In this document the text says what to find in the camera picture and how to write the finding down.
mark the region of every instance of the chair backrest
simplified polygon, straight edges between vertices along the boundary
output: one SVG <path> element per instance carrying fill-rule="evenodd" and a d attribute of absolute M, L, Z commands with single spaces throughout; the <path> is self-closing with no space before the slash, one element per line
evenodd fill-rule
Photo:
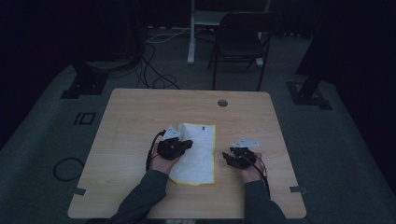
<path fill-rule="evenodd" d="M 234 29 L 241 32 L 275 33 L 282 23 L 277 12 L 235 11 L 227 13 L 221 20 L 220 29 Z"/>

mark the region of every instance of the gray carpet floor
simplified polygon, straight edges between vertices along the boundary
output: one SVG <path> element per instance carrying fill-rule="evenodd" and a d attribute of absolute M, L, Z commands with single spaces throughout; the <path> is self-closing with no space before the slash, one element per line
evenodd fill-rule
<path fill-rule="evenodd" d="M 176 32 L 157 30 L 149 35 Z M 181 89 L 211 89 L 212 70 L 206 67 L 213 35 L 201 32 L 198 37 L 194 65 L 187 65 L 187 35 L 152 44 L 155 55 L 151 64 L 163 75 L 173 75 Z M 396 223 L 395 195 L 379 172 L 336 88 L 326 82 L 319 86 L 333 110 L 295 105 L 290 97 L 286 82 L 304 82 L 305 77 L 294 74 L 309 43 L 310 40 L 300 37 L 275 37 L 262 82 L 262 91 L 272 96 L 297 180 L 307 189 L 303 195 L 307 218 L 289 223 Z M 152 52 L 152 47 L 146 48 L 147 60 Z M 142 65 L 135 71 L 111 73 L 102 95 L 81 95 L 74 100 L 60 96 L 69 88 L 75 70 L 68 66 L 53 79 L 0 151 L 1 224 L 87 221 L 67 216 L 73 196 L 70 189 L 78 181 L 59 181 L 52 169 L 65 158 L 87 159 L 111 92 L 115 88 L 146 88 L 137 75 L 145 64 Z M 254 91 L 260 69 L 252 66 L 244 71 L 244 67 L 221 64 L 217 90 Z M 150 84 L 156 77 L 148 69 Z M 91 125 L 75 124 L 78 113 L 93 112 L 96 117 Z M 65 176 L 78 175 L 81 171 L 76 162 L 59 167 Z"/>

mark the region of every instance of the person's right arm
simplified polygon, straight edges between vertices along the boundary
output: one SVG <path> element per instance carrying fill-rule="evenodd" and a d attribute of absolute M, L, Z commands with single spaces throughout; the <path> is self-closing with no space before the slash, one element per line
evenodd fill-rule
<path fill-rule="evenodd" d="M 262 157 L 260 153 L 255 153 L 255 155 L 259 158 Z M 255 165 L 263 172 L 264 167 L 260 160 L 256 160 Z M 241 170 L 241 177 L 245 184 L 245 223 L 287 223 L 282 210 L 268 197 L 261 174 L 250 166 Z"/>

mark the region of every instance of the dark sleeve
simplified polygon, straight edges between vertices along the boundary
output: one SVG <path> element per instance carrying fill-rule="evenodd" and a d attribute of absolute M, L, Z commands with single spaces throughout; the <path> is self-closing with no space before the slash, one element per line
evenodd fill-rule
<path fill-rule="evenodd" d="M 261 180 L 245 184 L 245 223 L 287 223 L 279 206 L 271 201 Z"/>
<path fill-rule="evenodd" d="M 145 216 L 152 206 L 160 202 L 166 195 L 168 175 L 148 170 L 140 184 L 122 201 L 116 215 L 106 224 L 126 223 Z"/>

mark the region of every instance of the stand base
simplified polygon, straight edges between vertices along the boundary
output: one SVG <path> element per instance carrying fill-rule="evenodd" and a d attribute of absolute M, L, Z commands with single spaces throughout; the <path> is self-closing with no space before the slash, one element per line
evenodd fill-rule
<path fill-rule="evenodd" d="M 287 82 L 289 92 L 296 105 L 318 105 L 322 110 L 332 110 L 329 101 L 325 100 L 319 90 L 316 90 L 310 98 L 300 95 L 301 87 L 304 83 Z"/>
<path fill-rule="evenodd" d="M 82 85 L 79 75 L 75 77 L 69 90 L 62 93 L 61 99 L 77 99 L 80 95 L 100 95 L 106 85 L 109 73 L 91 71 L 93 79 Z"/>

